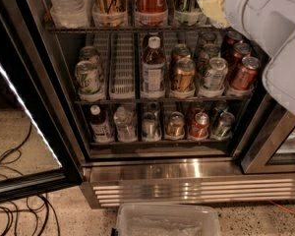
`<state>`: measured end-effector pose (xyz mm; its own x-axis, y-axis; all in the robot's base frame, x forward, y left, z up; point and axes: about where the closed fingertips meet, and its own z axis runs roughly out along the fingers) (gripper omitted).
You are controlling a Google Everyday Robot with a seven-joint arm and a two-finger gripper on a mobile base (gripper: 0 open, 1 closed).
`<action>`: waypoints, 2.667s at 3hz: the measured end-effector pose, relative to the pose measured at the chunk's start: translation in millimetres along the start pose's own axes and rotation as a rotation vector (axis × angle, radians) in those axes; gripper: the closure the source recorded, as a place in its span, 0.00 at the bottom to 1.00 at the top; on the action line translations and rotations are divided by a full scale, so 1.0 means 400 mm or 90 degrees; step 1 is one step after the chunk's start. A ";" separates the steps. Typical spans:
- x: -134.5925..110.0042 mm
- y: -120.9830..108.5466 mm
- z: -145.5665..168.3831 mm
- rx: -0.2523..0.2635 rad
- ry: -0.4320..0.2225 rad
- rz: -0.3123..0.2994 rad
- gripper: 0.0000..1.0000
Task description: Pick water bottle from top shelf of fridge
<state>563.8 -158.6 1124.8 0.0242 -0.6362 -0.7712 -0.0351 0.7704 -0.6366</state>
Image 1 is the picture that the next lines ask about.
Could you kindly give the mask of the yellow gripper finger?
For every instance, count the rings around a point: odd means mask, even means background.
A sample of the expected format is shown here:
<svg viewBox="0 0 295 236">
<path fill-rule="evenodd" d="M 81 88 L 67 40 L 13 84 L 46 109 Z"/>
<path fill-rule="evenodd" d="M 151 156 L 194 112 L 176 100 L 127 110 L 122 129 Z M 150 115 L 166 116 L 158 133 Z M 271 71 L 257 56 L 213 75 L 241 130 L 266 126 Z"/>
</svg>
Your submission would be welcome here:
<svg viewBox="0 0 295 236">
<path fill-rule="evenodd" d="M 210 23 L 218 29 L 226 29 L 229 24 L 226 20 L 224 4 L 226 0 L 197 0 L 202 12 Z"/>
</svg>

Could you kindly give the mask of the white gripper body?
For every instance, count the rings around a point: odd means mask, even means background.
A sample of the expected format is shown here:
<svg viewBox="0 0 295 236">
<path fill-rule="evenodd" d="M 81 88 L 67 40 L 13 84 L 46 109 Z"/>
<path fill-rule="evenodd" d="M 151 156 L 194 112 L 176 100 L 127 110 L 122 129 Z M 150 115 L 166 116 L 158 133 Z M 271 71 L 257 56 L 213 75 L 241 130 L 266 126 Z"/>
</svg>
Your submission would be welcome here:
<svg viewBox="0 0 295 236">
<path fill-rule="evenodd" d="M 270 57 L 295 57 L 295 0 L 225 0 L 231 27 Z"/>
</svg>

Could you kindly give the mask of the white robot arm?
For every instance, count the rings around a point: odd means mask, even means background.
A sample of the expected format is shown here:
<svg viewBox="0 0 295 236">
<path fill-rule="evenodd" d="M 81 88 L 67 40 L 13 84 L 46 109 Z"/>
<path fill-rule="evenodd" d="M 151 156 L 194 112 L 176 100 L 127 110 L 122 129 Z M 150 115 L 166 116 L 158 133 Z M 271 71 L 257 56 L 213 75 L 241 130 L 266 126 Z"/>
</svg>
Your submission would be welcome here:
<svg viewBox="0 0 295 236">
<path fill-rule="evenodd" d="M 228 24 L 270 57 L 266 91 L 295 115 L 295 0 L 198 0 L 205 15 Z"/>
</svg>

